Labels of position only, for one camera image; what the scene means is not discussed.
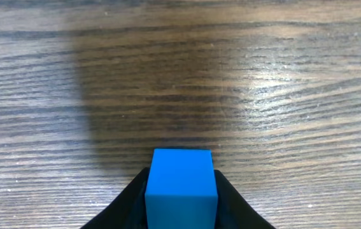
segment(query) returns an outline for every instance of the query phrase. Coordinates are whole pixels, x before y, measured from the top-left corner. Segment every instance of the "dark brown wood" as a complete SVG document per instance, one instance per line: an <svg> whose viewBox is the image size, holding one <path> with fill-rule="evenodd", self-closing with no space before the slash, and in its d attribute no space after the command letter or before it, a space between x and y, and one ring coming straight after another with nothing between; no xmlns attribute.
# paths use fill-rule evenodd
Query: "dark brown wood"
<svg viewBox="0 0 361 229"><path fill-rule="evenodd" d="M361 228L361 1L0 0L0 228L78 228L156 147Z"/></svg>

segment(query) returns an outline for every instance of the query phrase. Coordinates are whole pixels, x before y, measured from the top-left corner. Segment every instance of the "wood grain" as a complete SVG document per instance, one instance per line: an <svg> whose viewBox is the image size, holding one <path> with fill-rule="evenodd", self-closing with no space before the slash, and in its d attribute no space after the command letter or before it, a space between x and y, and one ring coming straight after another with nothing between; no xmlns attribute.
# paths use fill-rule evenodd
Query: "wood grain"
<svg viewBox="0 0 361 229"><path fill-rule="evenodd" d="M156 147L361 228L361 1L0 0L0 228L79 228Z"/></svg>

